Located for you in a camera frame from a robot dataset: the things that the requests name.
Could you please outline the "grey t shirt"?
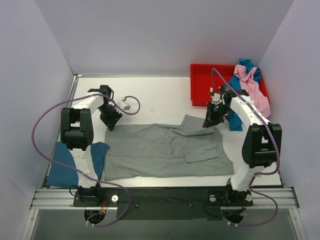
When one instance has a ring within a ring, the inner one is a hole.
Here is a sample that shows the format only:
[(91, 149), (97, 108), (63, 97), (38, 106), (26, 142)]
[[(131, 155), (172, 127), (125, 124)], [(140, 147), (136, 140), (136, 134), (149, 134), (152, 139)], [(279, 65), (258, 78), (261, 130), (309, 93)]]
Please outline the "grey t shirt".
[(181, 124), (126, 124), (106, 131), (104, 179), (215, 177), (234, 174), (223, 135), (203, 118), (185, 115)]

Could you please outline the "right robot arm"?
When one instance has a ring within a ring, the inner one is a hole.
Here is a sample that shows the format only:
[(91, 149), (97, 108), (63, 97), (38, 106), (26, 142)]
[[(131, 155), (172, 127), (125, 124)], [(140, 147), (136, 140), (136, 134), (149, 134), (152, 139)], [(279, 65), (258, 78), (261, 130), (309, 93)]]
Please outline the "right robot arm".
[(231, 187), (223, 192), (224, 201), (234, 205), (256, 177), (271, 176), (279, 171), (282, 127), (265, 118), (245, 90), (235, 90), (226, 83), (218, 91), (218, 101), (215, 101), (218, 94), (210, 92), (212, 101), (207, 105), (203, 127), (219, 125), (227, 114), (234, 112), (247, 129), (241, 149), (242, 166), (229, 180)]

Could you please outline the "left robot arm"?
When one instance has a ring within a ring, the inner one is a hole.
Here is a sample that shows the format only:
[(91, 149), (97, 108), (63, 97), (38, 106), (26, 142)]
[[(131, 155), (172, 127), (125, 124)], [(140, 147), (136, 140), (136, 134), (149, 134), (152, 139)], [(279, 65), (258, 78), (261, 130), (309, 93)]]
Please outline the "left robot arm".
[(92, 88), (86, 98), (73, 107), (61, 110), (60, 136), (66, 145), (74, 162), (77, 174), (77, 195), (82, 201), (86, 200), (91, 206), (98, 206), (103, 200), (99, 184), (100, 177), (95, 171), (91, 145), (94, 140), (92, 114), (100, 112), (100, 120), (113, 130), (123, 116), (110, 104), (114, 91), (108, 85)]

